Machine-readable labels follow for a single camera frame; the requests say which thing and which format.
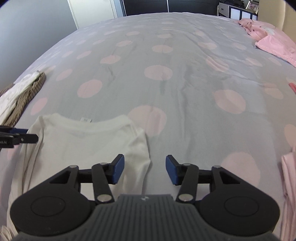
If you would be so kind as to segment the white t-shirt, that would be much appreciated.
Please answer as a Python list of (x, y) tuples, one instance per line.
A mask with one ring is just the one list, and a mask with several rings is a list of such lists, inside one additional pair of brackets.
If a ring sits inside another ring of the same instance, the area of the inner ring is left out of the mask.
[(8, 206), (38, 184), (70, 165), (82, 169), (110, 163), (118, 154), (125, 157), (119, 182), (110, 187), (115, 198), (141, 194), (149, 164), (147, 139), (142, 128), (127, 116), (97, 123), (71, 120), (58, 113), (41, 115), (29, 128), (39, 137), (36, 144), (22, 144), (14, 153), (16, 168)]

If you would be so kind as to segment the white door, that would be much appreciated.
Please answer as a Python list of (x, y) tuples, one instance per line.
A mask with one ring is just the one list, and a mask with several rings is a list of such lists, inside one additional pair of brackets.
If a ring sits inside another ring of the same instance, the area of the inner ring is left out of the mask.
[(117, 18), (114, 1), (67, 0), (77, 29)]

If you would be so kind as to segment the black sliding wardrobe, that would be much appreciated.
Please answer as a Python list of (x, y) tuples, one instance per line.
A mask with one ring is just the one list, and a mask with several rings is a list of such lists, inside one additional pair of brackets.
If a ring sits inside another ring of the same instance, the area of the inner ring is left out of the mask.
[(152, 13), (194, 13), (216, 15), (217, 0), (124, 0), (126, 16)]

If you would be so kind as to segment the coral pink pillow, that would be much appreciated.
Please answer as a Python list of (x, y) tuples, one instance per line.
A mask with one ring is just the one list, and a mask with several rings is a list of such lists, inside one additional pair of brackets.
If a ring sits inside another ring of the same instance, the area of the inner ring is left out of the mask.
[(294, 93), (296, 93), (296, 85), (294, 83), (289, 83), (288, 84), (290, 86), (290, 88), (293, 90)]

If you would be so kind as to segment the light pink pillow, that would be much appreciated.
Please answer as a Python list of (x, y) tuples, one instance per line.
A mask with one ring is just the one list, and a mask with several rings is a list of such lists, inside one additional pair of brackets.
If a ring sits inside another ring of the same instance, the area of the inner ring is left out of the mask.
[(255, 46), (283, 59), (295, 67), (295, 42), (282, 30), (269, 23), (241, 19), (238, 24), (255, 39)]

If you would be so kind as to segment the white garment under striped one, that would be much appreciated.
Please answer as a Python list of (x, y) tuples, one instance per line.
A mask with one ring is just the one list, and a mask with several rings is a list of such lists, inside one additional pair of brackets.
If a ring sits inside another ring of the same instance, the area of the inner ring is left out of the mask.
[(24, 76), (12, 88), (1, 96), (1, 125), (7, 120), (20, 95), (30, 88), (34, 81), (40, 77), (39, 71)]

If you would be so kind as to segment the stack of folded clothes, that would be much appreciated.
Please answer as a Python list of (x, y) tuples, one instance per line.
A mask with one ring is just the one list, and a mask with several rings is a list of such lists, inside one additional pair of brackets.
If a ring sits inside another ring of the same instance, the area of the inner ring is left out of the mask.
[(282, 222), (281, 240), (295, 240), (295, 147), (281, 157), (283, 173), (283, 194), (285, 197)]

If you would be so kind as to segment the brown striped garment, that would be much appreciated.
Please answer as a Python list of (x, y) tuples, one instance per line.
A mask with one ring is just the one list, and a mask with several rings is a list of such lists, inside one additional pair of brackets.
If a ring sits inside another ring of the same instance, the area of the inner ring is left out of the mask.
[[(4, 122), (2, 126), (10, 126), (14, 127), (16, 123), (19, 121), (21, 115), (23, 114), (26, 106), (29, 104), (29, 102), (32, 101), (32, 99), (37, 95), (37, 93), (41, 90), (43, 87), (45, 81), (46, 81), (46, 74), (44, 72), (40, 72), (40, 77), (33, 82), (33, 84), (30, 86), (28, 90), (26, 90), (24, 93), (22, 93), (19, 97), (19, 99), (16, 102), (16, 107), (13, 109), (7, 120)], [(3, 90), (1, 90), (1, 96), (7, 92), (10, 88), (12, 88), (15, 85), (15, 83), (10, 84)]]

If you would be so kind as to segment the picture frame on nightstand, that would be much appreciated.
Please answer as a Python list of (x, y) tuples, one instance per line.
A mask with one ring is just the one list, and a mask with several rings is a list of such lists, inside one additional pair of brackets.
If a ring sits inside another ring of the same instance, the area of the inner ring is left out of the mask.
[(251, 11), (255, 14), (258, 13), (259, 10), (259, 1), (256, 0), (248, 0), (246, 5), (246, 10)]

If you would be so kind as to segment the beige padded headboard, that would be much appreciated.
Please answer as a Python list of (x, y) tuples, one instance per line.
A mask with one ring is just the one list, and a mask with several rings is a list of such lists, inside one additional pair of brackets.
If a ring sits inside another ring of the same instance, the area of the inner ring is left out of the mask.
[(258, 20), (274, 25), (295, 41), (295, 10), (285, 1), (260, 0)]

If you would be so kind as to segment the white black nightstand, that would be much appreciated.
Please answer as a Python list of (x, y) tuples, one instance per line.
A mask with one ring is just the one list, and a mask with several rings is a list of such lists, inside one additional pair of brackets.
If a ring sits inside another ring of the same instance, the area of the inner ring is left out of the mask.
[(238, 21), (241, 19), (258, 20), (258, 15), (256, 13), (224, 3), (218, 4), (217, 16), (223, 16)]

